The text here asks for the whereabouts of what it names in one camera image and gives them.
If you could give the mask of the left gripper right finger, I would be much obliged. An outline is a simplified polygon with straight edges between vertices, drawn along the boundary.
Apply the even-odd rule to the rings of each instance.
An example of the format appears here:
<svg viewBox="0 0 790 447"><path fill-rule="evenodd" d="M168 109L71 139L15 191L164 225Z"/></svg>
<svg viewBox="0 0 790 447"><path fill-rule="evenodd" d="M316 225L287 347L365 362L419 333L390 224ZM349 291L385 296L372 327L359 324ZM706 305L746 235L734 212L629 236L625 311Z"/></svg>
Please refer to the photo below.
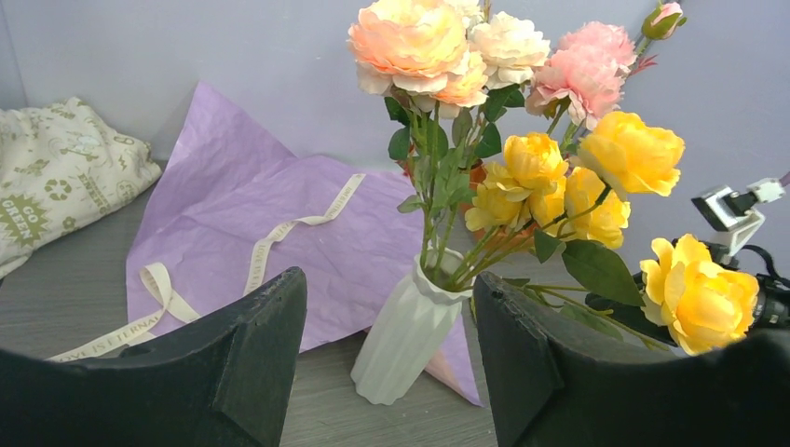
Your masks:
<svg viewBox="0 0 790 447"><path fill-rule="evenodd" d="M597 332L491 273L473 297L501 446L789 442L786 331L679 358Z"/></svg>

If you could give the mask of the pink peony flower stem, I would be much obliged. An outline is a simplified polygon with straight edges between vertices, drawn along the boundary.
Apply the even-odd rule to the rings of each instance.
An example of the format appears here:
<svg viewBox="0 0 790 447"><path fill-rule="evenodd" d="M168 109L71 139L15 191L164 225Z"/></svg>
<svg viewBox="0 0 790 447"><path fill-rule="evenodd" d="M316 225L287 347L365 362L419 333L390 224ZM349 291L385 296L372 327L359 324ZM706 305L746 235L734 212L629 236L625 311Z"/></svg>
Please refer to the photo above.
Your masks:
<svg viewBox="0 0 790 447"><path fill-rule="evenodd" d="M527 112L551 121L549 135L561 118L569 119L559 139L561 153L569 156L580 133L593 130L604 115L620 107L627 80L657 64L654 55L646 54L647 48L672 37L686 21L679 2L659 1L635 40L624 27L601 21L565 34L530 81Z"/></svg>

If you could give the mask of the purple pink wrapping paper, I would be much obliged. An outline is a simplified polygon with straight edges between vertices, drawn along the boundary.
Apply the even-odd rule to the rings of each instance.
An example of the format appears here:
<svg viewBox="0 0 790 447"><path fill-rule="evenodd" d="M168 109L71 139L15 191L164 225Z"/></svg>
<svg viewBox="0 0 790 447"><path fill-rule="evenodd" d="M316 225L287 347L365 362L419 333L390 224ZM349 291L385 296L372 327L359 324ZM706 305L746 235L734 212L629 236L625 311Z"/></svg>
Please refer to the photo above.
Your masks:
<svg viewBox="0 0 790 447"><path fill-rule="evenodd" d="M254 244L295 221L272 247L265 275L291 266L306 274L301 350L366 330L413 272L422 216L398 211L413 191L403 175L370 171L334 220L304 224L329 209L354 173L327 156L295 156L242 108L198 84L129 251L129 319L158 309L140 278L154 263L165 265L173 288L199 314L235 302Z"/></svg>

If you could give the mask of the cream printed ribbon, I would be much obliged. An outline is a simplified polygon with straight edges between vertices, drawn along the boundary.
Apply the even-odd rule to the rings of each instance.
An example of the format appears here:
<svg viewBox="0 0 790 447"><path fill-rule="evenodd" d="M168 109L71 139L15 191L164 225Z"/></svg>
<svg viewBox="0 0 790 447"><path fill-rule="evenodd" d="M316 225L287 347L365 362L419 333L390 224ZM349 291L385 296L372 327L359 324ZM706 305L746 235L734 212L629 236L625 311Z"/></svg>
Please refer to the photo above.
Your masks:
<svg viewBox="0 0 790 447"><path fill-rule="evenodd" d="M266 237L258 240L252 248L249 272L242 295L247 296L263 285L269 254L275 244L283 241L299 224L317 226L336 219L365 177L364 173L352 175L322 215L307 216L281 223L274 227ZM144 266L140 270L140 280L149 295L158 302L159 309L157 311L133 320L79 347L55 355L50 360L64 363L97 358L117 350L123 345L134 346L148 342L155 338L151 330L167 314L185 324L200 318L200 314L173 288L169 271L164 264L153 263Z"/></svg>

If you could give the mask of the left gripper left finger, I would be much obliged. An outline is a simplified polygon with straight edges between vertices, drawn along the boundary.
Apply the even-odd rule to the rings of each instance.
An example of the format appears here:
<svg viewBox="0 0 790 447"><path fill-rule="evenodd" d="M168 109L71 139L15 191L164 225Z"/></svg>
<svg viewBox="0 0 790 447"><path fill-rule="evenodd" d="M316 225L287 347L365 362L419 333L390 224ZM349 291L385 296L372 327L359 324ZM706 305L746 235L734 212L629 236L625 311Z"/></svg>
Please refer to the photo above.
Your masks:
<svg viewBox="0 0 790 447"><path fill-rule="evenodd" d="M290 267L247 296L115 358L3 351L5 446L277 446L306 322Z"/></svg>

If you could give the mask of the pink white flower spray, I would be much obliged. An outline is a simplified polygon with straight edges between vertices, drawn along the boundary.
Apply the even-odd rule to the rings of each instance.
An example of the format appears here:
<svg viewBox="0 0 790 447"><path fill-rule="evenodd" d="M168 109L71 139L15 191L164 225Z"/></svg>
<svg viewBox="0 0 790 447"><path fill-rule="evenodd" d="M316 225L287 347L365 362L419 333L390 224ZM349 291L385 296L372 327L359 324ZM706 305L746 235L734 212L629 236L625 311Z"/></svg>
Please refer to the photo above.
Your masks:
<svg viewBox="0 0 790 447"><path fill-rule="evenodd" d="M460 125L460 139L449 148L436 121L429 124L427 138L429 173L434 178L426 184L431 194L426 234L435 250L426 263L431 279L447 290L464 288L474 274L495 262L494 253L520 249L526 242L521 234L532 230L526 204L531 191L516 182L505 166L483 160L501 152L497 120L507 108L524 106L523 88L551 52L550 41L531 20L506 12L473 20L468 41L470 71L456 88L467 91L470 99L451 101L439 110ZM468 229L481 237L466 254L450 251L447 236L438 233L440 220L453 224L458 211Z"/></svg>

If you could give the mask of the peach rose flower stem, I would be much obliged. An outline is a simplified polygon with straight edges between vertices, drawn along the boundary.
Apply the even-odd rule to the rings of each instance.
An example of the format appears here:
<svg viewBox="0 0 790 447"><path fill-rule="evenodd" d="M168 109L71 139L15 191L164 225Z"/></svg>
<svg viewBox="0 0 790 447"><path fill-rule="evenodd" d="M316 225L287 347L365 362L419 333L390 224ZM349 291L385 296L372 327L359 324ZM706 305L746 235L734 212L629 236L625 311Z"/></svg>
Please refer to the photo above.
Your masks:
<svg viewBox="0 0 790 447"><path fill-rule="evenodd" d="M482 54L471 48L463 14L446 1L374 1L348 29L359 88L383 97L400 128L388 155L409 173L415 191L398 207L422 214L418 265L448 291L466 288L470 257L445 267L457 214L474 196L470 168L472 108L484 104Z"/></svg>

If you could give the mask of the yellow rose flower spray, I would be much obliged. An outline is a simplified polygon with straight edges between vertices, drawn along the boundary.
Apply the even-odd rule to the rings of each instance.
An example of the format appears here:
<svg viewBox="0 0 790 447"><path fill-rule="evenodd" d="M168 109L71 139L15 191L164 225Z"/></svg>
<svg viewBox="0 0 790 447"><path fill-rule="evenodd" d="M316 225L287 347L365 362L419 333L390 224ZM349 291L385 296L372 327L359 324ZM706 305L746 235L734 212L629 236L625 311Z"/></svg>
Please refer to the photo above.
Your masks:
<svg viewBox="0 0 790 447"><path fill-rule="evenodd" d="M584 318L611 322L635 311L689 355L741 341L756 322L755 276L726 268L711 248L685 234L651 241L650 258L632 272L618 255L633 195L669 196L680 179L684 141L639 115L605 115L573 153L548 134L507 139L502 160L486 163L471 189L464 221L484 234L446 281L467 291L473 279L508 255L559 256L578 291L601 297Z"/></svg>

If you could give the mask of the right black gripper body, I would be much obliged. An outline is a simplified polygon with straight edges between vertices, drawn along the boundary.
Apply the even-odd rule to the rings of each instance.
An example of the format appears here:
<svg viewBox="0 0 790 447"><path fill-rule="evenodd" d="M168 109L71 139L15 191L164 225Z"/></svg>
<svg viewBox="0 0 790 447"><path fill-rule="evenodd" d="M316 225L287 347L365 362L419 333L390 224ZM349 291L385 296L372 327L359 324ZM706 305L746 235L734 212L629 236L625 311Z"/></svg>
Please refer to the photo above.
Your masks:
<svg viewBox="0 0 790 447"><path fill-rule="evenodd" d="M765 263L766 272L757 273L759 286L756 306L753 311L754 322L751 329L789 329L789 279L781 276L775 269L773 257L768 251L754 244L747 244L742 251L752 251ZM611 310L609 315L615 321L656 341L675 345L665 327L647 320L642 310L636 306L624 305L595 293L588 293L585 304L596 311Z"/></svg>

